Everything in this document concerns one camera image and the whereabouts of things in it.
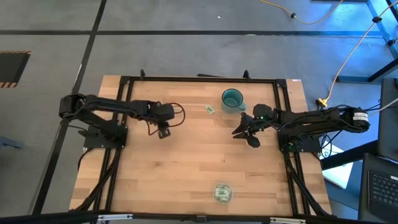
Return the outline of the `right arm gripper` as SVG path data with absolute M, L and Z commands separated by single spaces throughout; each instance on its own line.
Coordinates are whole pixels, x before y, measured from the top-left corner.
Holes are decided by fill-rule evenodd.
M 266 120 L 263 117 L 252 118 L 248 114 L 241 113 L 241 125 L 239 125 L 233 132 L 233 138 L 246 138 L 248 144 L 253 148 L 258 148 L 261 143 L 255 134 L 259 131 L 263 132 L 267 128 L 279 130 L 278 125 Z

